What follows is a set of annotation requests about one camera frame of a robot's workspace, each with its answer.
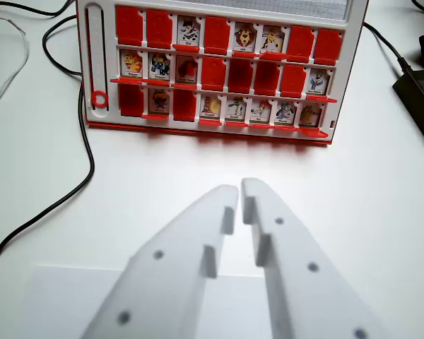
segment guess who game board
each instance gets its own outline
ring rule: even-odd
[[[88,124],[330,144],[367,0],[199,2],[77,1]]]

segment grid paper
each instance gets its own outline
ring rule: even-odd
[[[199,4],[256,9],[344,20],[348,0],[181,0]]]

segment character card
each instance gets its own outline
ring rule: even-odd
[[[321,113],[322,109],[318,104],[304,106],[298,126],[318,127]]]
[[[228,97],[226,102],[226,121],[244,121],[247,103],[243,97]]]
[[[148,53],[149,78],[158,80],[170,79],[170,60],[163,53]]]
[[[297,107],[292,102],[278,101],[276,109],[275,125],[292,126],[294,124]]]
[[[283,48],[284,33],[281,27],[264,25],[262,30],[263,52],[281,52]]]
[[[200,108],[200,118],[220,119],[221,100],[217,95],[202,95]]]
[[[306,93],[324,95],[330,76],[324,69],[311,69],[310,77],[307,81]]]
[[[199,46],[199,23],[193,16],[177,17],[177,43]]]
[[[170,113],[170,96],[165,90],[148,89],[149,114],[168,115]]]
[[[232,49],[239,52],[253,52],[256,30],[252,23],[235,23]]]
[[[143,78],[143,59],[136,51],[121,49],[121,75]]]
[[[249,122],[254,124],[268,124],[271,105],[268,100],[253,100]]]
[[[196,83],[198,64],[191,56],[178,55],[176,58],[176,82]]]

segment white cable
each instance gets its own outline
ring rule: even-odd
[[[28,60],[28,55],[30,54],[30,51],[28,49],[28,41],[27,38],[25,37],[25,32],[19,27],[17,26],[11,19],[6,19],[6,18],[0,18],[0,20],[5,20],[8,21],[11,25],[13,25],[15,28],[18,29],[18,31],[21,33],[22,35],[22,39],[23,39],[23,44],[25,46],[25,56],[23,57],[23,62],[20,65],[20,67],[14,72],[12,73],[9,78],[7,78],[3,84],[0,87],[0,98],[1,96],[6,92],[6,89],[8,88],[9,84],[11,83],[11,81],[14,79],[15,76],[17,76],[17,74],[20,72],[20,70],[25,66],[25,64],[27,63]]]

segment white table surface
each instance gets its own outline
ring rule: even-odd
[[[27,0],[54,10],[63,1]],[[41,48],[55,19],[0,8],[27,32],[30,58],[0,101],[0,241],[88,172],[78,130],[78,81]],[[366,21],[413,69],[424,14],[408,0],[371,0]],[[49,41],[79,70],[74,22]],[[122,269],[127,259],[200,195],[263,179],[281,195],[395,338],[424,338],[424,138],[392,90],[394,55],[363,30],[333,145],[88,129],[92,182],[37,223],[0,258],[0,339],[18,338],[26,282],[36,264]],[[0,84],[23,57],[20,35],[0,22]],[[262,275],[238,215],[222,274]]]

